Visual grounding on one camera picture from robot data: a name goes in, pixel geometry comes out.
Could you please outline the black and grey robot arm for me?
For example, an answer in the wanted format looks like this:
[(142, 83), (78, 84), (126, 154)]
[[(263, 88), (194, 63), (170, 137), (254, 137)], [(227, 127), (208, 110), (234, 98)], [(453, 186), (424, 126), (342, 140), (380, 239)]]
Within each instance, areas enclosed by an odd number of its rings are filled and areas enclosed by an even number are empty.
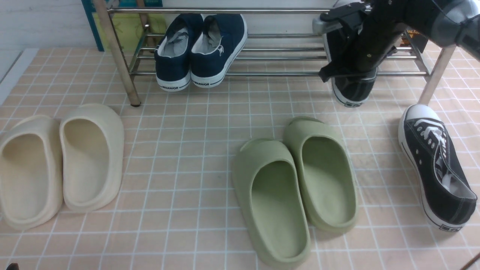
[(478, 0), (370, 0), (352, 2), (319, 17), (323, 31), (338, 23), (347, 41), (340, 55), (321, 68), (323, 82), (365, 76), (376, 69), (406, 29), (441, 48), (458, 46), (479, 59)]

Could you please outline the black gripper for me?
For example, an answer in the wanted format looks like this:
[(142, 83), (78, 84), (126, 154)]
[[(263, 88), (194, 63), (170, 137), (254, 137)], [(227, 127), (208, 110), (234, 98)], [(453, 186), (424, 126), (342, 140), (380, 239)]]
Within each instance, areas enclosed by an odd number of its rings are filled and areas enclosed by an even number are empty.
[(406, 0), (372, 0), (371, 2), (336, 2), (329, 12), (312, 21), (312, 32), (319, 36), (339, 34), (355, 36), (355, 68), (349, 69), (339, 60), (322, 67), (322, 82), (332, 78), (370, 79), (377, 76), (377, 67), (406, 30)]

